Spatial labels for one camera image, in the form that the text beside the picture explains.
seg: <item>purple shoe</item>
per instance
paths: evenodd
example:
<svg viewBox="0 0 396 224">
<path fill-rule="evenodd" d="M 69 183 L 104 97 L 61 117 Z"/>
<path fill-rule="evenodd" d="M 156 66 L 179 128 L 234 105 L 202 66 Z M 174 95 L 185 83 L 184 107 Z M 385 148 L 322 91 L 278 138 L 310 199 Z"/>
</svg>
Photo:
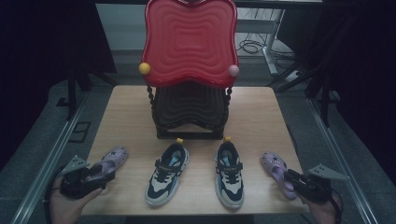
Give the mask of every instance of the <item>purple shoe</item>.
<svg viewBox="0 0 396 224">
<path fill-rule="evenodd" d="M 90 170 L 90 180 L 101 178 L 120 168 L 128 157 L 126 147 L 113 147 L 101 161 L 94 164 Z"/>
<path fill-rule="evenodd" d="M 284 180 L 283 173 L 288 171 L 287 165 L 277 154 L 273 152 L 262 154 L 262 166 L 274 178 L 287 199 L 294 200 L 297 198 L 293 185 Z"/>
</svg>

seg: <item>wooden tabletop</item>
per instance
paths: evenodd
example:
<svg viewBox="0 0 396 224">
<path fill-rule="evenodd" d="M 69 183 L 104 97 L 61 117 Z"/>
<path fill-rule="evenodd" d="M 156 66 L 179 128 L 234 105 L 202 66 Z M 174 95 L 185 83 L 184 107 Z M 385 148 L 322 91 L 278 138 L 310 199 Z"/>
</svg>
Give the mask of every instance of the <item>wooden tabletop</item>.
<svg viewBox="0 0 396 224">
<path fill-rule="evenodd" d="M 153 208 L 145 201 L 154 163 L 175 140 L 157 139 L 146 87 L 117 86 L 108 102 L 88 158 L 91 164 L 114 146 L 126 146 L 127 161 L 107 184 L 103 195 L 83 215 L 219 215 L 306 213 L 299 199 L 287 200 L 260 162 L 262 153 L 277 153 L 290 169 L 301 172 L 274 92 L 265 87 L 233 87 L 224 135 L 231 136 L 241 162 L 245 201 L 236 211 L 224 207 L 215 192 L 214 154 L 220 140 L 184 140 L 191 161 L 175 197 Z"/>
</svg>

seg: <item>red plastic tray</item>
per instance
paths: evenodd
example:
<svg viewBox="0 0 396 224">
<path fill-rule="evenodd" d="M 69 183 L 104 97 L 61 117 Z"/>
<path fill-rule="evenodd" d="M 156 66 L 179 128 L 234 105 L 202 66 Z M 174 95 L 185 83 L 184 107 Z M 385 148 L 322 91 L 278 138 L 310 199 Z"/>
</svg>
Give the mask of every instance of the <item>red plastic tray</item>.
<svg viewBox="0 0 396 224">
<path fill-rule="evenodd" d="M 146 6 L 143 75 L 152 87 L 196 81 L 215 88 L 233 85 L 237 13 L 232 0 L 151 0 Z"/>
</svg>

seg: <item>black curtain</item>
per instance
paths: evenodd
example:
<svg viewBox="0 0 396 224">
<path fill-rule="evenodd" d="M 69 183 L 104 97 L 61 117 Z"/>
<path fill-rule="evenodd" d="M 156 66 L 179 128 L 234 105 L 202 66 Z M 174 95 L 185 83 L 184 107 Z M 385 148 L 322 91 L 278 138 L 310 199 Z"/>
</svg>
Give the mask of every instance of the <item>black curtain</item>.
<svg viewBox="0 0 396 224">
<path fill-rule="evenodd" d="M 0 3 L 1 162 L 3 168 L 70 73 L 115 73 L 91 0 Z"/>
<path fill-rule="evenodd" d="M 337 108 L 396 183 L 396 10 L 368 1 L 336 55 Z"/>
</svg>

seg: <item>sneaker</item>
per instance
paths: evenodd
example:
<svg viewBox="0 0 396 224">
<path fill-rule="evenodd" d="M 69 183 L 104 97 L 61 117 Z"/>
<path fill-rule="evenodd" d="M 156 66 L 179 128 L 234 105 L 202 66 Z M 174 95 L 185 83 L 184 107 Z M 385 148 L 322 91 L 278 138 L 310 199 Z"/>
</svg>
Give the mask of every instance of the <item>sneaker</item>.
<svg viewBox="0 0 396 224">
<path fill-rule="evenodd" d="M 165 150 L 155 161 L 155 171 L 148 182 L 146 201 L 153 206 L 169 202 L 176 194 L 180 175 L 189 164 L 189 151 L 181 145 L 181 140 Z"/>
<path fill-rule="evenodd" d="M 230 141 L 221 144 L 215 154 L 216 193 L 220 201 L 230 208 L 240 208 L 244 202 L 244 183 L 242 181 L 242 162 Z"/>
</svg>

